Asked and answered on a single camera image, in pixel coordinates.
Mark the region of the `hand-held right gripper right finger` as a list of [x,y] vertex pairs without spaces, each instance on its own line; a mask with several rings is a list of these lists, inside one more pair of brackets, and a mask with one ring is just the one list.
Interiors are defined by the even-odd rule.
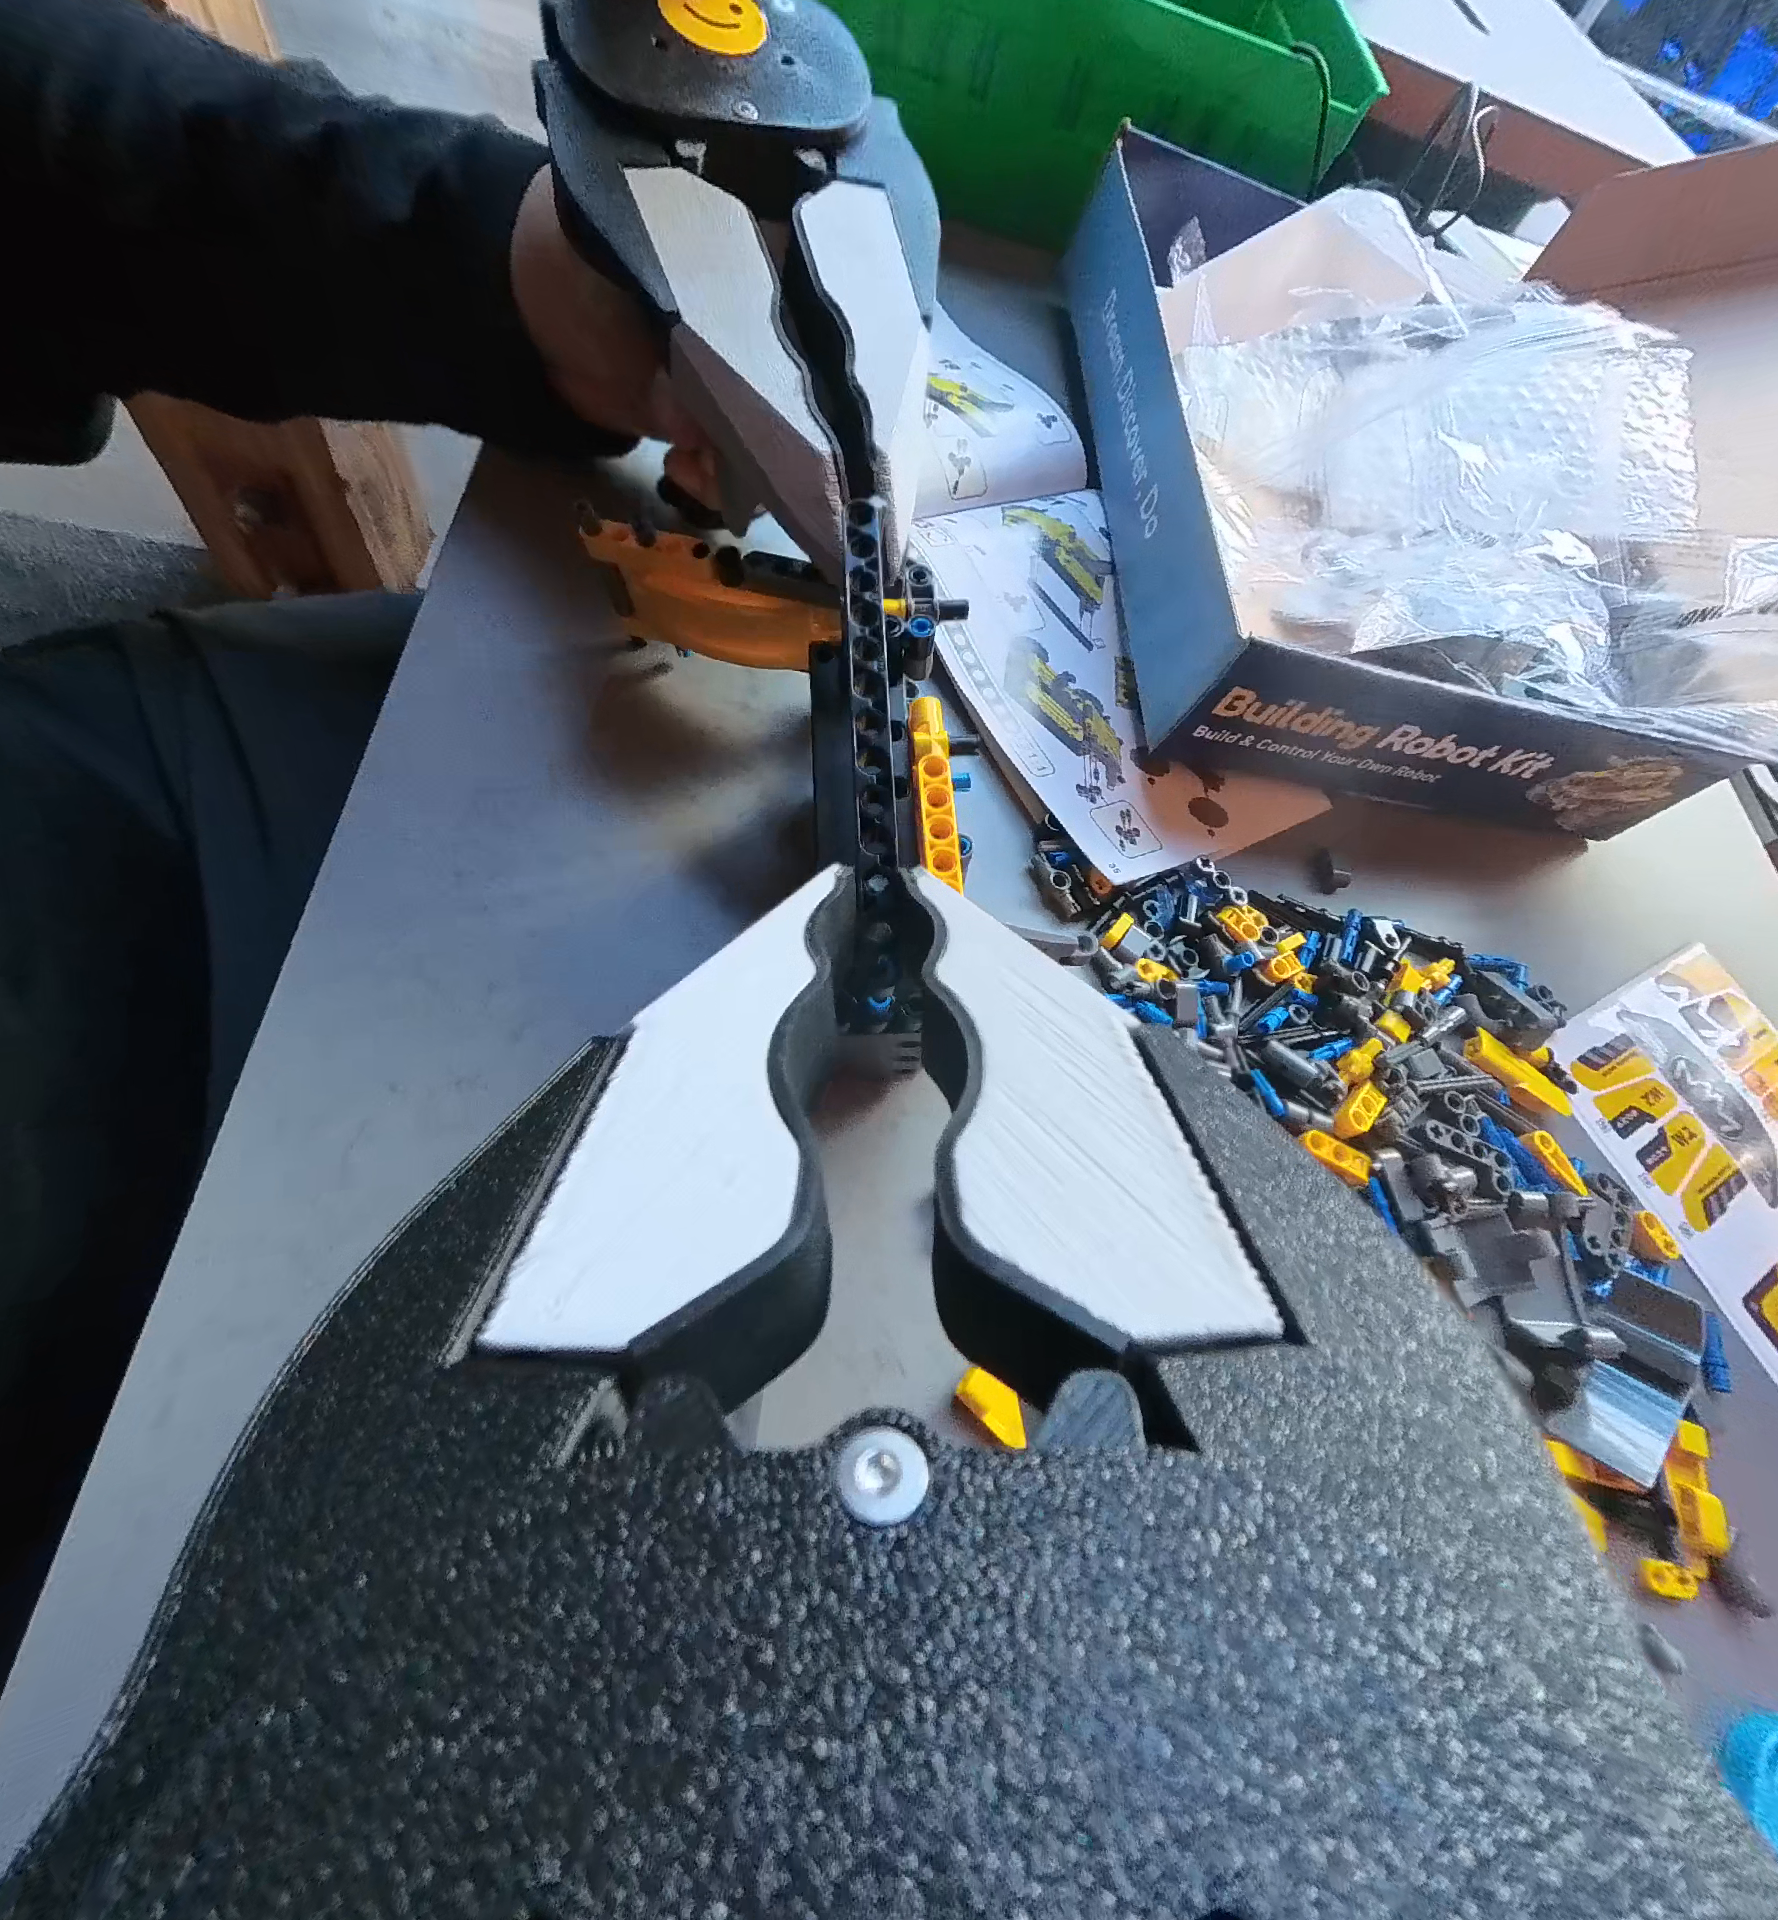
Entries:
[[933,1199],[951,1341],[1026,1405],[1085,1371],[1149,1395],[1166,1357],[1283,1341],[1147,1057],[1160,1032],[944,883],[905,883],[929,929],[923,1071],[947,1099]]

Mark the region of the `yellow black brick model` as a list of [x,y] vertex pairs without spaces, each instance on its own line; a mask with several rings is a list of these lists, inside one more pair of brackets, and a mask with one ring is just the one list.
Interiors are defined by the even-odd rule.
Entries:
[[809,680],[817,863],[854,883],[854,929],[831,960],[834,1030],[859,1069],[918,1065],[929,931],[914,876],[963,891],[942,707],[921,691],[944,617],[923,562],[893,562],[887,501],[846,506],[837,577],[814,564],[623,522],[578,506],[578,532],[603,570],[636,645]]

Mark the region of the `wooden furniture leg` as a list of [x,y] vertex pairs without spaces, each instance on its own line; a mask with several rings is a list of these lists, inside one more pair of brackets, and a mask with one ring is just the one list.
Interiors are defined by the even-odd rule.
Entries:
[[248,422],[159,393],[134,396],[126,411],[233,596],[420,582],[434,535],[388,424]]

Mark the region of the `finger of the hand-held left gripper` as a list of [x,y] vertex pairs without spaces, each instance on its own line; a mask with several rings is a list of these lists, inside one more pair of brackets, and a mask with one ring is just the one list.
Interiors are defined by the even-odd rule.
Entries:
[[627,196],[675,302],[678,393],[717,452],[725,514],[771,514],[809,560],[842,560],[850,501],[850,340],[814,263],[809,191],[771,258],[757,213],[679,166],[627,166]]
[[880,552],[904,562],[927,459],[929,325],[891,193],[830,181],[791,214],[796,325],[849,501],[874,501]]

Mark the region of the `pile of small building bricks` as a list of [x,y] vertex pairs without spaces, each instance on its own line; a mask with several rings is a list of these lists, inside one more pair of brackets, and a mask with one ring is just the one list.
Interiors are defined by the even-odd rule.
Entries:
[[1257,895],[1210,859],[1106,879],[1056,820],[1030,876],[1102,993],[1189,1040],[1296,1152],[1420,1257],[1538,1426],[1600,1551],[1619,1530],[1659,1601],[1773,1604],[1711,1486],[1711,1312],[1681,1235],[1560,1135],[1581,1069],[1516,958],[1403,918]]

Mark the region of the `grey background table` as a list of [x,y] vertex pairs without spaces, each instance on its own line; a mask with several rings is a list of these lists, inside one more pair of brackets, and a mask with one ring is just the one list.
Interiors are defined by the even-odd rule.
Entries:
[[1488,166],[1564,205],[1693,156],[1558,2],[1348,2],[1348,15],[1387,83],[1365,128],[1420,138],[1475,83],[1497,108]]

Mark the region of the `yellow sticker sheet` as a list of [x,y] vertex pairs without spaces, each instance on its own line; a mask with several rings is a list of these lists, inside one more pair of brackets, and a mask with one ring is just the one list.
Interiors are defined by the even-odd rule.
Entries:
[[1778,1390],[1778,1025],[1705,944],[1572,1014],[1572,1116]]

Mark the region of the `green plastic bin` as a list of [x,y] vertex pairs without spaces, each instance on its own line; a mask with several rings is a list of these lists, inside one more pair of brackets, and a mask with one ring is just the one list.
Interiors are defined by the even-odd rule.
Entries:
[[831,2],[951,221],[1061,248],[1119,125],[1300,196],[1388,91],[1338,2]]

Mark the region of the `person's left forearm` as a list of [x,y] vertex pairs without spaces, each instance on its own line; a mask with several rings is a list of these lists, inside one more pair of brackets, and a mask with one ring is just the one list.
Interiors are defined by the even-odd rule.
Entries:
[[540,163],[145,5],[0,5],[0,461],[137,393],[574,453],[511,289]]

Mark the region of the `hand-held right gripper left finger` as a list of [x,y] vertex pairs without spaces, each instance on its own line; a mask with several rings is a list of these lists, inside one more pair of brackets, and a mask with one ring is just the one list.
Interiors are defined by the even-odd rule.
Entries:
[[830,1302],[809,1119],[849,935],[850,868],[828,866],[641,1009],[524,1206],[477,1352],[745,1405],[809,1350]]

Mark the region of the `brown cardboard box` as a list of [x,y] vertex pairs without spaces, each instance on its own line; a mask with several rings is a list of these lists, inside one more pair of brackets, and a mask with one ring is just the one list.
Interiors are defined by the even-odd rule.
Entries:
[[1597,181],[1529,268],[1597,298],[1711,275],[1778,279],[1778,138]]

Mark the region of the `grey desk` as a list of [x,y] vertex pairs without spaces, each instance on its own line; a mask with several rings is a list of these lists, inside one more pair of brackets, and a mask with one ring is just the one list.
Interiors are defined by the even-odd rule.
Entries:
[[1292,1340],[1120,1441],[759,1451],[474,1356],[625,1050],[779,900],[502,465],[462,508],[0,1701],[0,1914],[1778,1914],[1475,1333],[1187,1048]]

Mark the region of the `clear plastic wrapping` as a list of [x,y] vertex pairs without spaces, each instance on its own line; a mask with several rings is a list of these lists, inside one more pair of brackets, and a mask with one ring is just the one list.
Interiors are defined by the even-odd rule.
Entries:
[[1778,759],[1778,501],[1718,335],[1437,252],[1345,188],[1212,258],[1170,374],[1248,636]]

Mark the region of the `instruction booklet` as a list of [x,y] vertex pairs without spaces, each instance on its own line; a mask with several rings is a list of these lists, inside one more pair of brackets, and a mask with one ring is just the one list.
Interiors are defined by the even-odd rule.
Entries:
[[1329,811],[1257,774],[1149,771],[1115,562],[1070,414],[935,309],[908,553],[942,602],[937,659],[984,751],[1107,883],[1220,859]]

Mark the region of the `blue cardboard kit box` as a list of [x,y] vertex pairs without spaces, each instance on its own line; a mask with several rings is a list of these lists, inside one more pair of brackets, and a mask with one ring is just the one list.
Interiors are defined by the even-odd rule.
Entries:
[[[1309,205],[1124,125],[1063,258],[1140,734],[1157,763],[1577,837],[1617,834],[1715,779],[1778,763],[1558,721],[1244,633],[1170,374],[1166,255],[1187,218],[1220,258]],[[1718,335],[1722,364],[1763,398],[1752,447],[1778,501],[1778,279],[1711,275],[1604,302],[1685,339]]]

